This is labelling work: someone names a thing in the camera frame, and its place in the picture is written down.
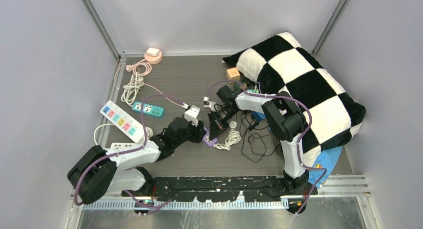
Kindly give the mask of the blue cube socket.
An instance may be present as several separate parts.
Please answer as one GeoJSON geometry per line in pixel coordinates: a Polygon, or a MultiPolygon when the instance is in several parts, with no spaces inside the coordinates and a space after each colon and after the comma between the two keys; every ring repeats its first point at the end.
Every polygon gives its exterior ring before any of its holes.
{"type": "Polygon", "coordinates": [[[251,116],[256,122],[260,122],[265,119],[265,115],[259,112],[251,112],[251,116]]]}

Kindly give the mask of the purple power strip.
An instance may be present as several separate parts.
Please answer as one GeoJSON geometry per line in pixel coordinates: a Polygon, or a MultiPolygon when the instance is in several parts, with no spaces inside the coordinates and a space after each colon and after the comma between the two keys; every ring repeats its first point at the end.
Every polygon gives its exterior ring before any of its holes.
{"type": "Polygon", "coordinates": [[[213,147],[217,143],[217,138],[211,140],[209,130],[206,127],[204,127],[204,130],[206,131],[206,133],[203,137],[203,142],[205,142],[209,147],[213,147]]]}

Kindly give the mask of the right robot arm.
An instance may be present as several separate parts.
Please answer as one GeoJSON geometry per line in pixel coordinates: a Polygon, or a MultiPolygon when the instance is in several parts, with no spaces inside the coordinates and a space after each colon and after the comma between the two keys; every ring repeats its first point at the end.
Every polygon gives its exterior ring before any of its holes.
{"type": "Polygon", "coordinates": [[[308,180],[308,169],[303,162],[302,134],[306,130],[306,118],[298,101],[287,92],[258,94],[250,91],[233,91],[223,86],[217,92],[223,105],[208,113],[210,139],[229,128],[229,120],[241,110],[265,115],[272,134],[280,141],[284,157],[282,182],[291,194],[298,194],[308,180]]]}

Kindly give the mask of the teal usb power strip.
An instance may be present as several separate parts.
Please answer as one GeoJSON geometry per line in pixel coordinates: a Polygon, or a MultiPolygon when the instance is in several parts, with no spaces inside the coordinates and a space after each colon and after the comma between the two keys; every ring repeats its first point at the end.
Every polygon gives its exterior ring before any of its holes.
{"type": "Polygon", "coordinates": [[[143,113],[156,118],[161,118],[164,115],[164,109],[159,106],[143,104],[142,102],[135,101],[132,110],[136,113],[143,113]]]}

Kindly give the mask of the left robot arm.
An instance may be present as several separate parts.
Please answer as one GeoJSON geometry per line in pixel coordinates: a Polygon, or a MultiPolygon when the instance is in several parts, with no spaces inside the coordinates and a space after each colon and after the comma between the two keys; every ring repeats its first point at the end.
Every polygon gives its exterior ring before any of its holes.
{"type": "Polygon", "coordinates": [[[136,191],[147,196],[153,189],[153,177],[142,167],[174,154],[190,141],[200,143],[205,136],[204,122],[197,125],[183,117],[175,118],[160,134],[146,142],[121,150],[91,147],[68,172],[67,179],[83,204],[91,204],[106,194],[136,191]]]}

